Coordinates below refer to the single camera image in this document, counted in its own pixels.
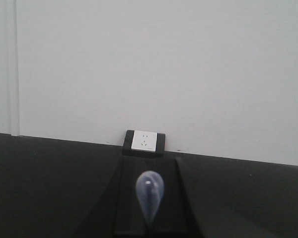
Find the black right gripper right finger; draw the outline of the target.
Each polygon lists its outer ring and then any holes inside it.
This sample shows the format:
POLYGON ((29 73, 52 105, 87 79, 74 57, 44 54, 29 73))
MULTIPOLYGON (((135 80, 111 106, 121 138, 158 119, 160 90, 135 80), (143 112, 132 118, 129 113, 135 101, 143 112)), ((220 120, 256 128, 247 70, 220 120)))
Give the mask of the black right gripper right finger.
POLYGON ((255 172, 236 164, 158 159, 165 195, 154 220, 169 238, 283 238, 281 196, 255 172))

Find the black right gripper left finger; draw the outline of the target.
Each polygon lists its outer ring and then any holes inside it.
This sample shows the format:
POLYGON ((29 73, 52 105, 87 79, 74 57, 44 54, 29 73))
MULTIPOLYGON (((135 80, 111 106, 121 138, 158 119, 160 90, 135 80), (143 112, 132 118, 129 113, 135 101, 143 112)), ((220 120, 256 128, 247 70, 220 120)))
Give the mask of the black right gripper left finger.
POLYGON ((148 235, 136 196, 136 181, 148 158, 121 156, 114 174, 74 238, 145 238, 148 235))

